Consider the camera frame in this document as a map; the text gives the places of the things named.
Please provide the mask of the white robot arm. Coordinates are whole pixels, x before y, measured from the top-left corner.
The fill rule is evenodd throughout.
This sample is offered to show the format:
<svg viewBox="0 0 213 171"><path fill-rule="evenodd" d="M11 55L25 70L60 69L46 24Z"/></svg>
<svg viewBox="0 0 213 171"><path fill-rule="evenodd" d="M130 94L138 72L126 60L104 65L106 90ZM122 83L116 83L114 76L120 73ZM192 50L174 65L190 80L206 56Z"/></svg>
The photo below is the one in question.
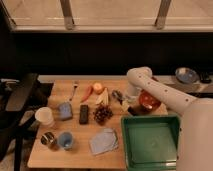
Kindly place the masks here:
<svg viewBox="0 0 213 171"><path fill-rule="evenodd" d="M213 99L155 81L149 67L129 69L126 77L129 96L145 90L180 115L176 171L213 171Z"/></svg>

